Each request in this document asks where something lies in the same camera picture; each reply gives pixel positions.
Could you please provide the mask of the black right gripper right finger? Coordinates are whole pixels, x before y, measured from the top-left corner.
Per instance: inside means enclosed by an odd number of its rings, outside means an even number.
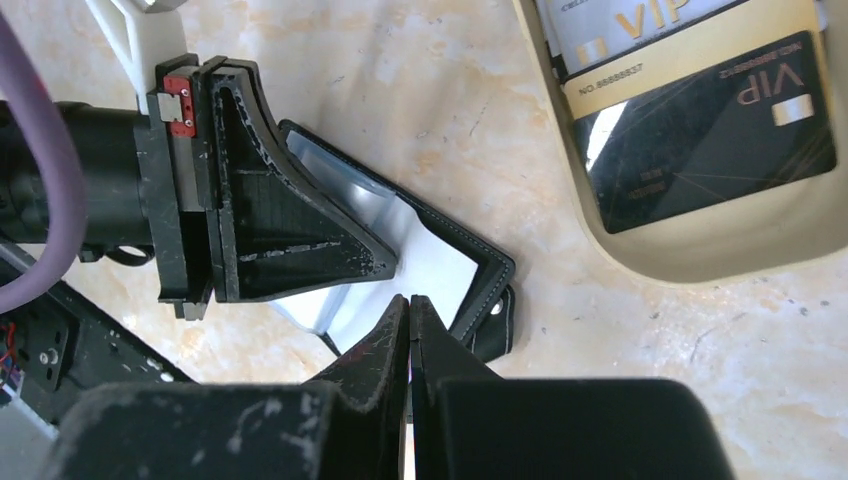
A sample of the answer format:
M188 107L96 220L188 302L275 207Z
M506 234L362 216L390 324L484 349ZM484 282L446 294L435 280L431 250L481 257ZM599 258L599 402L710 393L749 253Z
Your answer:
M409 305L420 479L730 479L707 410L664 378L506 379Z

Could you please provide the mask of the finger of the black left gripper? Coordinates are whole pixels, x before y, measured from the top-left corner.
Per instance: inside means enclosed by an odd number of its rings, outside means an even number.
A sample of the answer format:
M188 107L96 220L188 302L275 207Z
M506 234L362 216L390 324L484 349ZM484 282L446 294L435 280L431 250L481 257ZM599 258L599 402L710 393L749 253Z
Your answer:
M395 251L289 150L258 66L226 58L207 79L218 182L209 220L217 301L258 303L391 278Z

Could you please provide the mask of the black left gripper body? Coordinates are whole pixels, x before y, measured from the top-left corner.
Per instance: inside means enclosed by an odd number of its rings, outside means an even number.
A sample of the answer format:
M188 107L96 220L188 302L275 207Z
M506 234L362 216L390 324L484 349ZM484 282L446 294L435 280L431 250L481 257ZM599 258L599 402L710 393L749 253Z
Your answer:
M142 99L152 110L61 101L57 108L84 178L82 263L155 262L159 300L177 317L204 317L212 294L207 214L217 178L210 160L209 75L217 59L194 53L158 64Z

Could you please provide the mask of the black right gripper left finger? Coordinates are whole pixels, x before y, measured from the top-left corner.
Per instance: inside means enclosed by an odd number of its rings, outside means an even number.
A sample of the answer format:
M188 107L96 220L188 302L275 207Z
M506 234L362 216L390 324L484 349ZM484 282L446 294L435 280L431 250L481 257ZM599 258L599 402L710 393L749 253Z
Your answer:
M300 384L114 383L67 413L43 479L381 479L400 474L409 303Z

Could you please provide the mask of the black leather card wallet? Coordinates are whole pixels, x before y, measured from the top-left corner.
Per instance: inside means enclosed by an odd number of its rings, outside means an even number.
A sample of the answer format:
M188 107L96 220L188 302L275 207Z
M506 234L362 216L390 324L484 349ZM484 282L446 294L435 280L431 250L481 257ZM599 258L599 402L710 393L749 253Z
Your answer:
M343 284L271 302L336 355L350 350L393 296L424 295L448 332L484 362L511 352L514 260L409 191L291 120L289 150L397 254L389 280Z

